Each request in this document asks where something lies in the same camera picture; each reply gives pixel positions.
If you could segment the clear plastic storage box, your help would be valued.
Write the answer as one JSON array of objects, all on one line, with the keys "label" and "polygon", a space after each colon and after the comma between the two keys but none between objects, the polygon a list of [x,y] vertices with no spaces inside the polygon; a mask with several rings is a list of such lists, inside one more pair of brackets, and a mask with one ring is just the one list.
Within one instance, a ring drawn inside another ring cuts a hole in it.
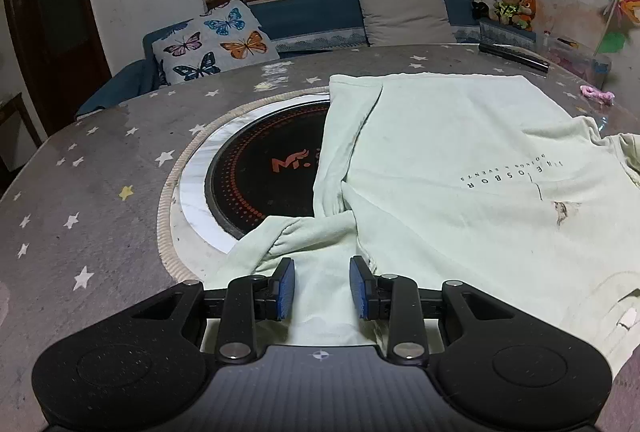
[{"label": "clear plastic storage box", "polygon": [[585,44],[549,32],[544,32],[540,44],[549,61],[598,89],[603,87],[612,68],[608,55],[596,53]]}]

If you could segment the colourful pinwheel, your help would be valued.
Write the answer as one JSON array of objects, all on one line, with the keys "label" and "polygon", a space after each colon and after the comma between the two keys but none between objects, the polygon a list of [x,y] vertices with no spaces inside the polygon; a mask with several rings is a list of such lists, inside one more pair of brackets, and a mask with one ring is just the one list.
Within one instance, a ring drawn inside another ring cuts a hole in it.
[{"label": "colourful pinwheel", "polygon": [[639,0],[606,0],[602,15],[605,20],[597,53],[618,53],[629,40],[631,29],[639,27]]}]

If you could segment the grey star tablecloth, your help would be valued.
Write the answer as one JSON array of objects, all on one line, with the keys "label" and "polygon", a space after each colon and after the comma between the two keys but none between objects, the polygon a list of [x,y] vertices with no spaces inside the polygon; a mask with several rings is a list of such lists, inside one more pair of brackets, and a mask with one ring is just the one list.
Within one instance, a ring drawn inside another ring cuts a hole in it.
[{"label": "grey star tablecloth", "polygon": [[167,288],[156,214],[198,127],[333,74],[526,75],[472,44],[320,53],[169,87],[52,135],[1,200],[1,426],[43,431],[32,366],[50,344]]}]

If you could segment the orange green plush toys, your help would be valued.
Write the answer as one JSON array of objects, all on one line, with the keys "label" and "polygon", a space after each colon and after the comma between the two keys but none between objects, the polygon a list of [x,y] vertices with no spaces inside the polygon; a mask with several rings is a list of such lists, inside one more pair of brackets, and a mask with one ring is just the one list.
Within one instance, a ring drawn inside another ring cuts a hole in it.
[{"label": "orange green plush toys", "polygon": [[503,26],[531,32],[536,13],[537,0],[498,0],[489,11],[489,16]]}]

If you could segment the beige pillow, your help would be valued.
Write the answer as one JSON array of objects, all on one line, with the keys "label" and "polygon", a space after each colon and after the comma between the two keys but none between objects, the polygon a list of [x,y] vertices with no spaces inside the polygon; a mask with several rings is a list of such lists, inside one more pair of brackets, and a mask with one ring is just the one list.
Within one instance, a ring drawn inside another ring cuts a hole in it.
[{"label": "beige pillow", "polygon": [[359,0],[372,47],[454,44],[445,0]]}]

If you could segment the blue sofa bench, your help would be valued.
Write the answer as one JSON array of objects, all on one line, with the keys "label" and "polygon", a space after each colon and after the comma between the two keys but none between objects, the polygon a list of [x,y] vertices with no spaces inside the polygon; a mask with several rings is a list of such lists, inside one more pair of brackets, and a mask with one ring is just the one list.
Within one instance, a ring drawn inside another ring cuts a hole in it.
[{"label": "blue sofa bench", "polygon": [[[444,0],[448,22],[462,44],[481,40],[536,49],[536,34],[473,18],[473,0]],[[367,43],[359,0],[267,0],[250,4],[258,23],[277,44],[285,58]],[[81,119],[94,111],[113,107],[166,85],[166,78],[152,44],[185,28],[179,22],[146,34],[142,39],[144,58],[123,68],[79,108]]]}]

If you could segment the dark door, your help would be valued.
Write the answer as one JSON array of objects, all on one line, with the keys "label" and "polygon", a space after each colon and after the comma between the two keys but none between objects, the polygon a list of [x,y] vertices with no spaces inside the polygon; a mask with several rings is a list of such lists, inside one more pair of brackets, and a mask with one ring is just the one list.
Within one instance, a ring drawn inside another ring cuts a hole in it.
[{"label": "dark door", "polygon": [[112,78],[90,0],[4,0],[26,89],[44,131],[75,120]]}]

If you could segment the butterfly print pillow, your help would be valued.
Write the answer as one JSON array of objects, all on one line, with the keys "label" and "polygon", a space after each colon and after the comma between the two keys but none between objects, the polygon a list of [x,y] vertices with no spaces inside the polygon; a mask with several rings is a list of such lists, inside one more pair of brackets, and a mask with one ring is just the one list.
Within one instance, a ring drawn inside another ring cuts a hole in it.
[{"label": "butterfly print pillow", "polygon": [[169,27],[152,49],[160,83],[168,86],[280,58],[244,0]]}]

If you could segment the pale green shirt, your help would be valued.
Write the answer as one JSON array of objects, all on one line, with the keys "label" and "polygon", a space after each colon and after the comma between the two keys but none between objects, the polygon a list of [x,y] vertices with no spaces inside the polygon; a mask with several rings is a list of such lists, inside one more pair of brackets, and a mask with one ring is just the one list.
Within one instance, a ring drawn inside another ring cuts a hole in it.
[{"label": "pale green shirt", "polygon": [[348,263],[459,279],[595,346],[639,343],[639,139],[605,137],[521,76],[335,75],[309,218],[270,217],[207,288],[295,264],[292,345],[382,343]]}]

